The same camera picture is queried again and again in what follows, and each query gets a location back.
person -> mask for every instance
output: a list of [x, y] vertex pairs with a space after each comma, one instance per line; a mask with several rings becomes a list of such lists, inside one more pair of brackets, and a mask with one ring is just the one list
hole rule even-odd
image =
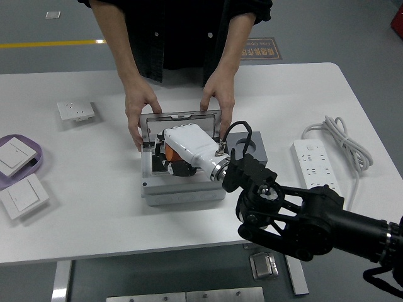
[[125, 90], [128, 129], [141, 150], [139, 118], [162, 109], [144, 79], [163, 69], [203, 67], [200, 110], [211, 97], [222, 112], [220, 137], [231, 124], [234, 77], [253, 25], [270, 20], [271, 0], [78, 0], [92, 8]]

gray floor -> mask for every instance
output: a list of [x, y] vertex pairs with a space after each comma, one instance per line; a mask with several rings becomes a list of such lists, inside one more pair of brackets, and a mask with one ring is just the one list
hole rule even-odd
[[[275, 37], [283, 57], [255, 64], [334, 62], [340, 66], [401, 175], [403, 40], [390, 22], [402, 3], [274, 0], [272, 20], [255, 26], [251, 34]], [[47, 11], [62, 14], [59, 20], [45, 20]], [[0, 20], [0, 43], [102, 38], [91, 10], [75, 0], [2, 0]], [[106, 45], [0, 49], [2, 74], [114, 68]], [[76, 261], [70, 301], [247, 286], [262, 286], [267, 301], [291, 301], [282, 256], [276, 254], [282, 277], [256, 283], [247, 259], [253, 252], [236, 245]], [[304, 264], [311, 293], [300, 298], [363, 301], [366, 293], [366, 301], [397, 301], [362, 281], [362, 271], [372, 266], [337, 250], [317, 257]], [[0, 301], [50, 301], [54, 272], [55, 263], [0, 267]]]

wall socket panel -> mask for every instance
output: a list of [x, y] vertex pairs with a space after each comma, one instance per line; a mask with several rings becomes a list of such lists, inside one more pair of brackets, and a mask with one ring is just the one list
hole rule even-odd
[[63, 121], [83, 121], [95, 116], [90, 102], [59, 102], [57, 107]]
[[320, 140], [296, 140], [291, 151], [297, 167], [301, 186], [306, 189], [327, 184], [342, 196], [325, 147]]

purple tray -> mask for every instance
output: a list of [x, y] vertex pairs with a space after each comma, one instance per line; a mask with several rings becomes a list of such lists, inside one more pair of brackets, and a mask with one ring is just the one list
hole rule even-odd
[[35, 150], [37, 152], [36, 156], [34, 157], [34, 159], [37, 160], [37, 163], [35, 165], [31, 165], [30, 163], [27, 163], [25, 166], [23, 166], [19, 171], [17, 171], [11, 177], [7, 177], [3, 173], [0, 172], [0, 190], [10, 187], [12, 184], [15, 184], [16, 182], [19, 182], [20, 180], [22, 180], [22, 178], [25, 178], [26, 176], [34, 173], [39, 168], [40, 164], [43, 161], [41, 147], [37, 143], [35, 143], [33, 140], [30, 140], [29, 138], [24, 137], [23, 135], [20, 135], [20, 134], [10, 134], [10, 135], [6, 135], [5, 137], [0, 138], [0, 147], [3, 146], [9, 140], [11, 140], [13, 137], [21, 140], [25, 145], [31, 147], [33, 150]]

black shirt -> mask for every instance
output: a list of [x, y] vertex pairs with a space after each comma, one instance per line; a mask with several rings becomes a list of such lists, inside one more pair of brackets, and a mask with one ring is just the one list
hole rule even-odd
[[[90, 7], [88, 0], [78, 0]], [[205, 84], [217, 67], [234, 16], [270, 19], [271, 0], [102, 0], [125, 13], [130, 46], [144, 77], [162, 82], [162, 69], [203, 67]]]

